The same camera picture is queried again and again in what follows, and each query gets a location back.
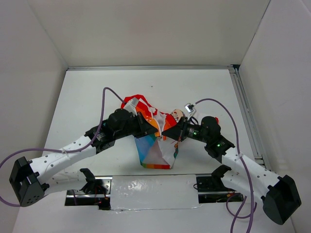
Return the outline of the rainbow white children's jacket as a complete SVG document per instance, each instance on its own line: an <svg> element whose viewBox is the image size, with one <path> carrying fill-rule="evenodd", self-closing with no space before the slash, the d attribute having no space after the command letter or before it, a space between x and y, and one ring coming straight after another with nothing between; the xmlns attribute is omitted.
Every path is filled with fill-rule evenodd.
<svg viewBox="0 0 311 233"><path fill-rule="evenodd" d="M142 167L149 169L171 169L178 155L178 142L162 135L164 130L175 126L185 114L180 109L171 113L164 113L148 103L143 95L133 95L124 98L130 100L136 97L139 103L137 113L141 113L145 120L156 127L158 132L141 138L135 138L139 161Z"/></svg>

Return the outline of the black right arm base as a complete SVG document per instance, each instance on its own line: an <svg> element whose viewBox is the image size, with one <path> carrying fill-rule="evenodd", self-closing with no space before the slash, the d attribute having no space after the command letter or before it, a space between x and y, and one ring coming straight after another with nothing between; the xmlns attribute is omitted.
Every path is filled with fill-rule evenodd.
<svg viewBox="0 0 311 233"><path fill-rule="evenodd" d="M196 176L196 183L193 185L193 188L198 192L198 201L200 204L243 201L242 194L225 187L221 181L225 173L230 170L228 166L221 165L211 174Z"/></svg>

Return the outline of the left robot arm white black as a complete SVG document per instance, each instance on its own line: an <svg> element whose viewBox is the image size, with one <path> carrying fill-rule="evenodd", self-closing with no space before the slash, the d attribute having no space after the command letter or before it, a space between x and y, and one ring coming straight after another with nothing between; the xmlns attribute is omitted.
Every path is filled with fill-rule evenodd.
<svg viewBox="0 0 311 233"><path fill-rule="evenodd" d="M129 135L136 138L155 134L158 129L146 120L142 113L133 114L117 109L96 127L59 150L50 150L40 158L18 158L13 165L9 182L21 207L30 206L46 195L59 190L79 187L84 193L92 193L96 179L88 168L63 174L62 170L112 146L115 141Z"/></svg>

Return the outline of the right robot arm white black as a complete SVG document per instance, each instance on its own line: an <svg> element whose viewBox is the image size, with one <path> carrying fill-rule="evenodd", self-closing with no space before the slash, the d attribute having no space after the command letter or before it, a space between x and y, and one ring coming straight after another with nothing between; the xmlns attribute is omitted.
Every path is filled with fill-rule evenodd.
<svg viewBox="0 0 311 233"><path fill-rule="evenodd" d="M205 143L208 155L221 163L214 171L212 185L217 190L226 187L238 191L262 206L264 213L276 224L283 225L300 207L301 199L293 178L267 170L221 135L216 118L206 116L201 124L191 124L185 117L163 136L183 141L191 138Z"/></svg>

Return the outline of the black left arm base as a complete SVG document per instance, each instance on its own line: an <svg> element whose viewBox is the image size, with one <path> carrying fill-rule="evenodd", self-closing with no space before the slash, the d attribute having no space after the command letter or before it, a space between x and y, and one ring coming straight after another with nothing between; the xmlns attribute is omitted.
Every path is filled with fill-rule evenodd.
<svg viewBox="0 0 311 233"><path fill-rule="evenodd" d="M80 171L86 183L80 189L67 191L65 206L97 206L99 210L110 210L112 177L95 176L88 168Z"/></svg>

